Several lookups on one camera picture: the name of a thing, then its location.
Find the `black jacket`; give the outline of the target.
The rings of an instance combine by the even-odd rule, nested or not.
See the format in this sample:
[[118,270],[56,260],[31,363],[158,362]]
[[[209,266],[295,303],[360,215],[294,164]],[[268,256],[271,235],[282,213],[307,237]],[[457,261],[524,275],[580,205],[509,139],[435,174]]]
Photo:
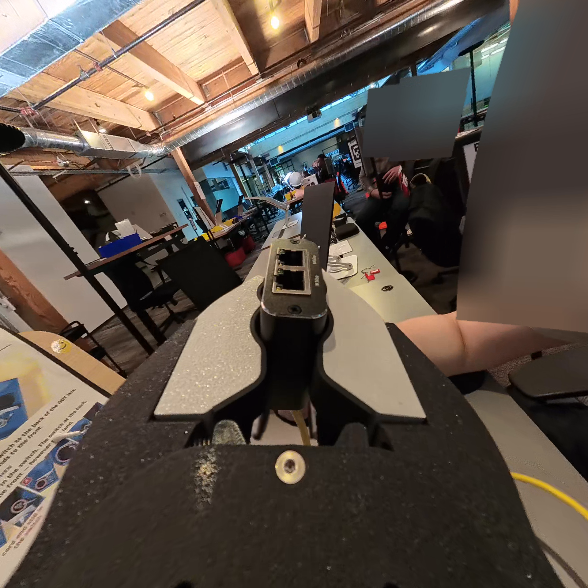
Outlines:
[[454,214],[428,175],[416,174],[409,185],[408,226],[412,242],[435,265],[459,266],[463,243],[461,218]]

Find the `blue plastic bin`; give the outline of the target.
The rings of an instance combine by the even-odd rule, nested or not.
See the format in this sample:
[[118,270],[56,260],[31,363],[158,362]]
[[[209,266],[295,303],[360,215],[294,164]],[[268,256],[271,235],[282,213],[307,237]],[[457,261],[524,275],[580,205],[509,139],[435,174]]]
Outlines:
[[142,239],[138,233],[134,232],[128,236],[115,239],[98,248],[101,258],[109,259],[116,255],[122,254],[136,246],[142,244]]

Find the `black ethernet port adapter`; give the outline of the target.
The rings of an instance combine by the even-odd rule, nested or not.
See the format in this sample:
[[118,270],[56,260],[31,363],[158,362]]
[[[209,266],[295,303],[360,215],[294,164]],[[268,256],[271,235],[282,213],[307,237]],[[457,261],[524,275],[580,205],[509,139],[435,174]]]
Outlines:
[[275,240],[260,302],[269,409],[301,410],[310,395],[318,343],[327,327],[327,286],[319,246],[299,237]]

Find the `long spiral silver duct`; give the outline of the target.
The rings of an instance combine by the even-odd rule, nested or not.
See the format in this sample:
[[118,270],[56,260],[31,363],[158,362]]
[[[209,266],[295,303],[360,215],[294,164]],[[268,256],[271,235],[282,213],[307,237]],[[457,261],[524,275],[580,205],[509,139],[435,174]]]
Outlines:
[[438,15],[445,16],[462,1],[430,1],[417,11],[398,18],[391,24],[376,28],[374,32],[354,34],[340,41],[337,51],[312,60],[309,64],[295,67],[281,77],[270,77],[270,84],[261,93],[251,95],[246,100],[243,94],[237,94],[232,101],[224,101],[219,107],[228,107],[225,114],[220,114],[218,107],[212,109],[216,117],[208,122],[199,124],[190,131],[178,136],[169,137],[165,141],[143,144],[133,139],[93,132],[78,132],[77,135],[66,135],[34,128],[15,127],[24,137],[23,144],[17,146],[17,151],[33,148],[43,151],[70,151],[83,156],[128,159],[165,156],[172,151],[187,145],[197,138],[236,122],[243,115],[257,107],[267,104],[287,92],[309,82],[322,73],[360,55],[379,44],[409,31],[417,25],[429,22]]

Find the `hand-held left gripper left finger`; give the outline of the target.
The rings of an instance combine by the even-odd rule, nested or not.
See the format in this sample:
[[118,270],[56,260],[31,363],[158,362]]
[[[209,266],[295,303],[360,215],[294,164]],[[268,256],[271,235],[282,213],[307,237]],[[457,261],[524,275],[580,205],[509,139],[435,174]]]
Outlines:
[[263,412],[237,401],[262,378],[262,348],[252,333],[262,277],[253,277],[208,306],[196,319],[154,409],[161,422],[238,423],[246,442]]

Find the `black office chair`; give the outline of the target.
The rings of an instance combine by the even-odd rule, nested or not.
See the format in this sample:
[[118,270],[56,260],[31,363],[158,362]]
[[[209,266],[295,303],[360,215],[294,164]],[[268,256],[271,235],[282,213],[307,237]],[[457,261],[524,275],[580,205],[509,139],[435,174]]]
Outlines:
[[218,249],[203,237],[158,261],[160,269],[202,312],[242,284]]

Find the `rectangular silver duct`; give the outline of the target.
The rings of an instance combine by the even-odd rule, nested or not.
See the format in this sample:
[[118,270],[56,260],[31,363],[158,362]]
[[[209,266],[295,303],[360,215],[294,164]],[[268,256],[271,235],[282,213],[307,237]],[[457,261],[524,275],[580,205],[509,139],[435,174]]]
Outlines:
[[140,5],[141,1],[1,1],[1,96]]

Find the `printed instruction sheet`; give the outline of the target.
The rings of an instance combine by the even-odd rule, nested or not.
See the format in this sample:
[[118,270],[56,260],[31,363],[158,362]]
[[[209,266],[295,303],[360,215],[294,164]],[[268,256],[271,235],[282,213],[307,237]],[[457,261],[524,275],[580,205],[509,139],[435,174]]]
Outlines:
[[1,584],[40,532],[68,465],[108,398],[1,329]]

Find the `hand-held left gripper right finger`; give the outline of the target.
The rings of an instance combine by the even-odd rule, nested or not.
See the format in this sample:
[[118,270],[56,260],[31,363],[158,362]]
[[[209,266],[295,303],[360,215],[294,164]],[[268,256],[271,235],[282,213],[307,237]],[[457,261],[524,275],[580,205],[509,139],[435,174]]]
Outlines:
[[319,445],[333,446],[353,423],[367,430],[422,425],[424,408],[385,321],[326,271],[327,326],[317,346],[312,405]]

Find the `black monitor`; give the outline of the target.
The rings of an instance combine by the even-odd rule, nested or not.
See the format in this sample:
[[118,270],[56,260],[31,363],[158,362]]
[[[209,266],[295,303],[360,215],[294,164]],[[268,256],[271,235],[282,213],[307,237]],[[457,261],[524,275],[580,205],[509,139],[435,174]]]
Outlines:
[[300,235],[319,247],[320,266],[327,269],[334,212],[334,182],[305,187]]

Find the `wooden table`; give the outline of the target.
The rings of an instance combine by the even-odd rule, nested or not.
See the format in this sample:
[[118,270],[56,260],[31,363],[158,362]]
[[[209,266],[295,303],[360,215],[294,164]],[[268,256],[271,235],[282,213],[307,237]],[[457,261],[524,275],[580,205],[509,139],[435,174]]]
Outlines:
[[[170,282],[162,282],[158,286],[151,283],[150,278],[137,266],[138,261],[144,261],[156,253],[168,250],[174,246],[181,250],[183,243],[183,229],[187,224],[173,228],[170,231],[152,237],[134,247],[119,252],[110,258],[100,259],[85,265],[83,272],[76,272],[65,276],[64,280],[73,277],[84,277],[104,273],[119,289],[127,302],[128,308],[136,314],[144,327],[154,338],[158,345],[166,341],[165,329],[173,322],[183,323],[180,314],[173,312],[170,304],[176,304],[175,294],[179,290],[174,289]],[[149,309],[164,307],[169,316],[161,326],[158,326],[148,314]]]

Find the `white flat tray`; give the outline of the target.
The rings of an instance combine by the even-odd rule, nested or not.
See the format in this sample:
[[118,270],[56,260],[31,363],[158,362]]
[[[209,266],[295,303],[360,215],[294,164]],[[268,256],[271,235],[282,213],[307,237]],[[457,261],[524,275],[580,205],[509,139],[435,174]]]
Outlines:
[[329,255],[326,271],[337,280],[355,276],[358,273],[357,255],[352,254],[347,257]]

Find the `person's right forearm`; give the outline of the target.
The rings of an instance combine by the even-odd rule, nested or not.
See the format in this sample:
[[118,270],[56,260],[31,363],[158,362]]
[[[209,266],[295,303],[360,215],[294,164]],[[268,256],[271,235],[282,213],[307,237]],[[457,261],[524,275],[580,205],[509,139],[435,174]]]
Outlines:
[[567,343],[531,327],[459,320],[456,312],[412,318],[396,326],[445,376],[488,371]]

